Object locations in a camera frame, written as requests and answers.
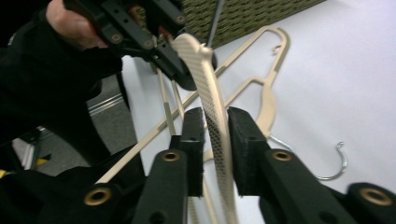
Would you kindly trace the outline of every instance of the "white surface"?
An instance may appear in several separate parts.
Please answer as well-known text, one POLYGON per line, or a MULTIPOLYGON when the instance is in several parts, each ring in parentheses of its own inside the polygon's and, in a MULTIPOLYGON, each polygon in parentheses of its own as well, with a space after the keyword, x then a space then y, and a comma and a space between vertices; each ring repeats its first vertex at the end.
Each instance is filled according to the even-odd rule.
MULTIPOLYGON (((393 0, 329 0, 273 24, 284 29, 291 40, 273 87, 273 135, 292 145, 316 175, 338 171, 341 159, 334 147, 345 142, 346 173, 322 182, 341 192, 356 182, 396 192, 395 11, 393 0)), ((246 39, 215 49, 219 61, 246 39)), ((274 59, 271 48, 277 42, 275 35, 264 35, 219 78, 225 98, 247 77, 266 76, 274 59)), ((123 60, 131 113, 141 139, 164 118, 159 82, 140 59, 123 60)), ((173 93, 168 87, 171 100, 173 93)), ((233 106, 256 118, 259 104, 260 86, 252 85, 233 106)), ((167 149, 169 140, 165 130, 142 151, 147 172, 153 156, 167 149)), ((209 182, 214 179, 212 166, 211 162, 205 165, 209 182)), ((240 223, 263 223, 257 198, 238 198, 237 209, 240 223)))

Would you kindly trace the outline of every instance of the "metal hook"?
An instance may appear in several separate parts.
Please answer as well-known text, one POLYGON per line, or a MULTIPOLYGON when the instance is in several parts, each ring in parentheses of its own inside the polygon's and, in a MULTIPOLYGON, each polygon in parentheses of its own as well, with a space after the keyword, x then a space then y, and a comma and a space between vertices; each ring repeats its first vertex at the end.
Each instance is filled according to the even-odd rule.
MULTIPOLYGON (((280 140, 279 138, 276 138, 273 135, 270 135, 268 137, 268 139, 274 141, 275 143, 281 145, 282 147, 284 147, 287 151, 292 152, 294 155, 297 156, 294 148, 285 143, 284 141, 280 140)), ((344 142, 339 142, 336 146, 335 149, 337 150, 338 154, 341 157, 342 160, 342 165, 341 165, 341 169, 340 171, 338 171, 337 174, 335 175, 331 175, 331 176, 320 176, 320 175, 314 175, 314 177, 318 180, 334 180, 335 178, 340 177, 346 170, 347 170, 347 154, 345 153, 345 151, 342 149, 342 147, 344 146, 344 142)))

